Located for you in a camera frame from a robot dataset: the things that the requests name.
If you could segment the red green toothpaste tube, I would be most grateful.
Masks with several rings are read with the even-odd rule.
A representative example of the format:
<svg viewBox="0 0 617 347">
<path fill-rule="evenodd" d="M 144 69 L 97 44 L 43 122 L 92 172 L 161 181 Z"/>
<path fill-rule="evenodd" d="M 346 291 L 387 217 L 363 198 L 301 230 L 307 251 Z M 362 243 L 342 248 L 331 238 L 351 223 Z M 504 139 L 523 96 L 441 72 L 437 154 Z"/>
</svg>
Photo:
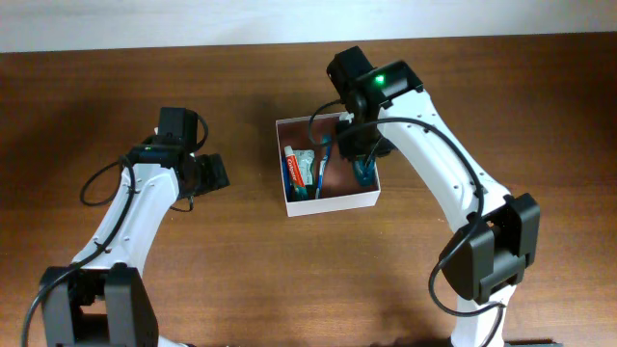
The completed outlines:
<svg viewBox="0 0 617 347">
<path fill-rule="evenodd" d="M 285 155 L 285 164 L 289 171 L 290 182 L 294 190 L 295 200 L 307 200 L 309 195 L 300 172 L 297 157 L 291 146 L 286 146 L 283 151 Z"/>
</svg>

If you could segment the teal mouthwash bottle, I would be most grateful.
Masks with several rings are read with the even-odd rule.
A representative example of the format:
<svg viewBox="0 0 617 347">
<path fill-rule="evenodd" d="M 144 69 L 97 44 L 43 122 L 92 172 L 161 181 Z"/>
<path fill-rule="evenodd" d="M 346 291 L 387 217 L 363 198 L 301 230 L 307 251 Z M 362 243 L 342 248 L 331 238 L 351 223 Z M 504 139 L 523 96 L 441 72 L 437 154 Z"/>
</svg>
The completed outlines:
<svg viewBox="0 0 617 347">
<path fill-rule="evenodd" d="M 358 184 L 362 187 L 369 187 L 375 184 L 376 169 L 375 160 L 365 161 L 363 159 L 353 162 L 353 172 Z"/>
</svg>

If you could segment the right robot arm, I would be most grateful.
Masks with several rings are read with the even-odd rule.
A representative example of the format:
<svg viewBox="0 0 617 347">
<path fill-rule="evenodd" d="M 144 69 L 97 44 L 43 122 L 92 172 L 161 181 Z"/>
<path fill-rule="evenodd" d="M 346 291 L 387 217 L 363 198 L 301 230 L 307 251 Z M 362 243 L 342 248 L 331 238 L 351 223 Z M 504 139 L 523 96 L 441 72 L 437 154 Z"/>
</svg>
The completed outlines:
<svg viewBox="0 0 617 347">
<path fill-rule="evenodd" d="M 428 279 L 433 302 L 456 319 L 449 345 L 505 345 L 507 306 L 535 260 L 538 203 L 513 196 L 472 158 L 406 62 L 375 67 L 353 46 L 326 72 L 347 112 L 335 141 L 357 178 L 376 158 L 400 151 L 453 232 Z"/>
</svg>

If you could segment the blue white toothbrush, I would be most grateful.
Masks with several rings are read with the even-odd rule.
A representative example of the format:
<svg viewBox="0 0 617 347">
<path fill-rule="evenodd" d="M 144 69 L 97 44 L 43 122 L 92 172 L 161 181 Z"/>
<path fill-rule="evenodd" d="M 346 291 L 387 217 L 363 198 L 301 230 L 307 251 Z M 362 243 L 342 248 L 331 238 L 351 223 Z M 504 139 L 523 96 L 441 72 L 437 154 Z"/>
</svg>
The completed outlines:
<svg viewBox="0 0 617 347">
<path fill-rule="evenodd" d="M 316 187 L 316 191 L 315 191 L 315 198 L 317 200 L 320 199 L 321 194 L 322 194 L 322 188 L 323 188 L 323 185 L 324 185 L 325 170 L 326 170 L 328 161 L 330 159 L 331 152 L 332 152 L 332 147 L 331 146 L 326 146 L 325 154 L 323 155 L 323 157 L 322 157 L 322 159 L 321 159 L 321 161 L 319 163 L 317 187 Z"/>
</svg>

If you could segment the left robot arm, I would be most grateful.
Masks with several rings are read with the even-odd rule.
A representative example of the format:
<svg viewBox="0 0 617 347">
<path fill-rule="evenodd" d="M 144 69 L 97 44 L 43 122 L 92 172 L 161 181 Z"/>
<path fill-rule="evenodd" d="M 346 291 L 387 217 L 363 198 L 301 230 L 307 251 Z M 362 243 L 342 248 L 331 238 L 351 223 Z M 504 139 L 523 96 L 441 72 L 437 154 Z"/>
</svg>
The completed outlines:
<svg viewBox="0 0 617 347">
<path fill-rule="evenodd" d="M 179 200 L 229 185 L 222 158 L 198 153 L 208 136 L 200 115 L 164 107 L 154 134 L 115 162 L 115 193 L 93 237 L 67 266 L 50 266 L 31 308 L 42 312 L 49 346 L 171 346 L 143 283 L 150 247 Z"/>
</svg>

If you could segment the green white soap packet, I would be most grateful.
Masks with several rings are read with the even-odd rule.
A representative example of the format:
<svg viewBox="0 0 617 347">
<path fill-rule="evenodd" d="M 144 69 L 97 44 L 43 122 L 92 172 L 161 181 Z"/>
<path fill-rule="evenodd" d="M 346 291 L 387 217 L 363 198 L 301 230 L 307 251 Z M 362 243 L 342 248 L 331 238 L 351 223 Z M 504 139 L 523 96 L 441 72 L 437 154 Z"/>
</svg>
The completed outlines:
<svg viewBox="0 0 617 347">
<path fill-rule="evenodd" d="M 312 149 L 299 149 L 294 150 L 296 156 L 299 171 L 303 182 L 306 186 L 312 186 L 314 184 L 313 166 L 315 154 Z"/>
</svg>

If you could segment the pink cardboard box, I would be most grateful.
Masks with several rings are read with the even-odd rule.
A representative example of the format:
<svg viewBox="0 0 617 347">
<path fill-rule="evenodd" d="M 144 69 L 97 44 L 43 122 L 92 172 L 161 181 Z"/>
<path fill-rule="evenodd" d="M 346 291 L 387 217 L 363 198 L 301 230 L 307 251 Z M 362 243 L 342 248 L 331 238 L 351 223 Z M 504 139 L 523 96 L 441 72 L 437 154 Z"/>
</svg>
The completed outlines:
<svg viewBox="0 0 617 347">
<path fill-rule="evenodd" d="M 294 150 L 312 149 L 315 154 L 313 174 L 318 177 L 319 163 L 325 154 L 325 148 L 317 148 L 311 145 L 308 138 L 308 122 L 309 119 L 307 117 L 283 119 L 275 122 L 281 182 L 281 156 L 284 155 L 283 149 L 286 146 L 291 146 Z M 286 214 L 289 217 L 298 217 L 371 207 L 376 204 L 380 197 L 381 183 L 379 174 L 376 173 L 374 185 L 369 187 L 360 186 L 355 178 L 352 163 L 344 159 L 339 153 L 338 146 L 334 145 L 332 146 L 331 156 L 325 170 L 324 185 L 319 200 L 315 198 L 313 192 L 310 192 L 307 200 L 295 200 L 293 197 L 291 202 L 286 202 L 283 182 L 282 192 Z"/>
</svg>

